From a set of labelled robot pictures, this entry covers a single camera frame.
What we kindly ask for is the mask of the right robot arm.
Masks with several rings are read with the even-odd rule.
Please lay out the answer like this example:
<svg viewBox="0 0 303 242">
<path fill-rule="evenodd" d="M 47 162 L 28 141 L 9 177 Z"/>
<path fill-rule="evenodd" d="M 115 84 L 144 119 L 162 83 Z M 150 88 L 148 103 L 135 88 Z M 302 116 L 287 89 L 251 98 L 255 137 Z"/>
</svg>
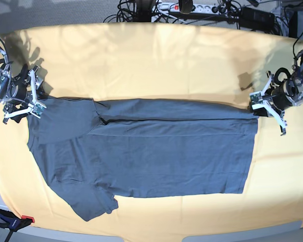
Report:
<svg viewBox="0 0 303 242">
<path fill-rule="evenodd" d="M 4 106 L 3 123 L 20 120 L 28 115 L 41 118 L 46 105 L 39 101 L 43 89 L 43 79 L 37 75 L 39 66 L 32 69 L 24 64 L 17 76 L 12 75 L 12 61 L 0 37 L 0 103 Z"/>
</svg>

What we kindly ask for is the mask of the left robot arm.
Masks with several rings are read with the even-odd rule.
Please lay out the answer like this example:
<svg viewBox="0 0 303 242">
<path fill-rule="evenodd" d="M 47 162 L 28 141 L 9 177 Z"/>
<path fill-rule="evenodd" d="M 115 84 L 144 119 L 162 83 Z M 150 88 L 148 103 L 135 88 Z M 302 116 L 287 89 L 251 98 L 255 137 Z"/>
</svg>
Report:
<svg viewBox="0 0 303 242">
<path fill-rule="evenodd" d="M 292 72 L 279 68 L 269 75 L 261 96 L 266 116 L 274 117 L 280 126 L 281 135 L 285 135 L 286 109 L 303 104 L 303 49 L 293 58 Z"/>
</svg>

